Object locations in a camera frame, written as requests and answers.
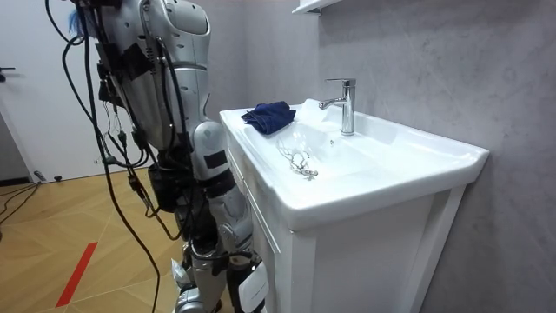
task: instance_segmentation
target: door handle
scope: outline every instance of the door handle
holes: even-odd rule
[[[0,83],[6,81],[6,76],[2,75],[3,70],[15,70],[16,68],[0,68]]]

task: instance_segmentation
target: blue cloth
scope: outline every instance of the blue cloth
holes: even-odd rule
[[[242,115],[243,121],[253,125],[263,135],[270,135],[281,130],[295,117],[295,110],[291,110],[289,105],[283,101],[278,103],[257,104],[254,110]]]

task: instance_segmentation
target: red tape line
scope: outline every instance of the red tape line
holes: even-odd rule
[[[77,285],[79,284],[79,281],[81,281],[81,277],[83,276],[85,269],[87,269],[87,265],[89,264],[90,258],[93,256],[93,252],[95,252],[95,248],[97,244],[98,243],[89,243],[87,245],[87,248],[85,249],[83,255],[81,256],[81,260],[79,260],[76,269],[73,271],[73,274],[71,274],[71,277],[69,278],[69,281],[66,284],[66,288],[64,288],[62,295],[58,299],[58,303],[56,303],[57,308],[70,303],[70,300],[73,297],[74,292],[76,292]]]

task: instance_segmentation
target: sink basin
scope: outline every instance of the sink basin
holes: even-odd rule
[[[283,204],[291,230],[466,185],[477,178],[488,156],[488,150],[359,112],[355,134],[345,137],[340,134],[341,108],[320,110],[316,100],[308,99],[292,109],[297,110],[295,120],[271,136],[243,123],[245,109],[221,112],[242,154]],[[301,162],[317,175],[295,170]]]
[[[291,180],[295,185],[310,188],[356,171],[371,170],[374,165],[367,156],[349,145],[338,130],[330,126],[330,123],[294,121],[271,136],[261,136],[253,128],[247,128],[245,135],[274,177],[284,183]],[[314,174],[303,175],[301,166]]]

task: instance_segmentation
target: chrome faucet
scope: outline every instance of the chrome faucet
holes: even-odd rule
[[[319,108],[326,110],[332,104],[341,105],[341,134],[352,136],[354,134],[355,120],[355,83],[354,78],[327,79],[327,82],[341,81],[343,97],[319,102]]]

